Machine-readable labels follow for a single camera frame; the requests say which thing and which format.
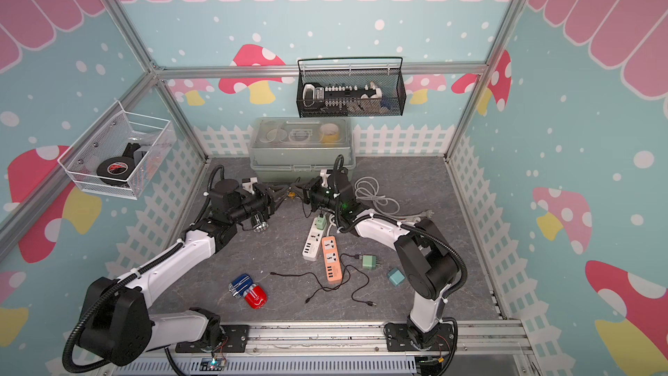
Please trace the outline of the black silver electric shaver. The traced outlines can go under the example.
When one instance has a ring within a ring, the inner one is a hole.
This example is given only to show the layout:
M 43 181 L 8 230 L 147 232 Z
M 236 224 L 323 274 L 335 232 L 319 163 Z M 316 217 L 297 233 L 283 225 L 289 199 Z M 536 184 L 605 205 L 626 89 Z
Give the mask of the black silver electric shaver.
M 269 228 L 267 220 L 261 214 L 255 214 L 251 219 L 250 223 L 252 224 L 252 230 L 255 233 L 263 233 Z

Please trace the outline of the white power strip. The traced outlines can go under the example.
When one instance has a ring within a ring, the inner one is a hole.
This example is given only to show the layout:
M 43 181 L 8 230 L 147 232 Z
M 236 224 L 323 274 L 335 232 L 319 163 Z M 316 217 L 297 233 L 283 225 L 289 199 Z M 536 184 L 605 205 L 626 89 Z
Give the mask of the white power strip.
M 323 238 L 326 229 L 325 228 L 323 231 L 318 231 L 316 227 L 313 226 L 313 222 L 302 250 L 303 259 L 307 261 L 315 261 L 317 259 L 318 251 L 321 245 L 321 239 Z

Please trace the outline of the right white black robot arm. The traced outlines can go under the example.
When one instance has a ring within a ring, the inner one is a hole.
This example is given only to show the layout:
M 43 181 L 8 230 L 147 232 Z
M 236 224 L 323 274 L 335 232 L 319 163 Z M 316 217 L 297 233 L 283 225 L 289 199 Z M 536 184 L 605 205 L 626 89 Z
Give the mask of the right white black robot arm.
M 298 185 L 297 193 L 313 212 L 332 214 L 340 233 L 368 238 L 396 252 L 415 292 L 407 319 L 408 338 L 418 350 L 439 340 L 447 299 L 464 286 L 468 270 L 436 225 L 429 219 L 415 222 L 382 213 L 358 198 L 342 155 L 332 169 Z

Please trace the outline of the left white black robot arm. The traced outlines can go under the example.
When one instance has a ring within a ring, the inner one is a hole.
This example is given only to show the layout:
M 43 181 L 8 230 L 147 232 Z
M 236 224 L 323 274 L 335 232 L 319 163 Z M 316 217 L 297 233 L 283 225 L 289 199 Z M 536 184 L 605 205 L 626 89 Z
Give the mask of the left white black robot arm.
M 228 179 L 222 165 L 215 167 L 205 202 L 183 237 L 144 265 L 89 286 L 78 323 L 64 344 L 64 370 L 84 374 L 108 364 L 121 367 L 147 351 L 186 342 L 214 354 L 226 341 L 217 313 L 201 307 L 155 315 L 149 310 L 193 267 L 221 252 L 245 223 L 264 231 L 289 191 L 287 185 L 255 178 Z

